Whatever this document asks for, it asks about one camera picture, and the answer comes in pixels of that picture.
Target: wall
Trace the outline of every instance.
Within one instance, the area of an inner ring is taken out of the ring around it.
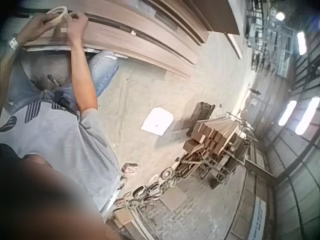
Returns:
[[[320,239],[320,109],[303,135],[295,133],[309,102],[320,95],[320,17],[302,21],[307,53],[294,63],[294,84],[288,101],[297,106],[284,126],[278,120],[263,139],[275,187],[277,240]]]
[[[313,147],[303,162],[275,189],[277,239],[320,239],[320,149]]]

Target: tape roll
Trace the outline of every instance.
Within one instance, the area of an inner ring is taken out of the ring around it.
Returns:
[[[169,178],[171,178],[174,174],[174,170],[171,167],[166,168],[165,170],[162,171],[160,177],[163,180],[168,180]]]
[[[55,19],[49,21],[49,23],[53,24],[54,26],[57,26],[68,15],[68,8],[66,6],[58,6],[54,9],[51,9],[46,14],[60,14]]]

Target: scrap wood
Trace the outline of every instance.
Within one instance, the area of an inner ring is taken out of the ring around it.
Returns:
[[[202,161],[186,161],[186,160],[182,160],[181,163],[183,163],[183,164],[201,164]]]
[[[186,152],[189,154],[193,154],[196,151],[202,149],[203,147],[204,147],[204,144],[199,143],[194,139],[187,140],[183,145],[183,149],[186,150]]]

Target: light fixture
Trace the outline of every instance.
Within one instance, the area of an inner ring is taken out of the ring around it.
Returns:
[[[301,121],[299,122],[298,126],[295,129],[295,133],[298,135],[302,135],[305,133],[307,128],[309,127],[309,124],[314,117],[317,108],[320,103],[320,97],[314,97],[312,98],[311,102],[309,103],[308,108],[306,109]]]
[[[300,55],[303,55],[307,52],[305,33],[303,31],[301,31],[296,36],[298,37],[299,53],[300,53]]]
[[[288,105],[286,106],[286,110],[284,111],[282,117],[279,120],[279,123],[278,123],[279,126],[284,126],[287,123],[296,105],[297,105],[297,101],[294,101],[294,100],[288,103]]]
[[[279,21],[283,21],[286,18],[286,15],[280,11],[275,15],[275,18],[278,19]]]

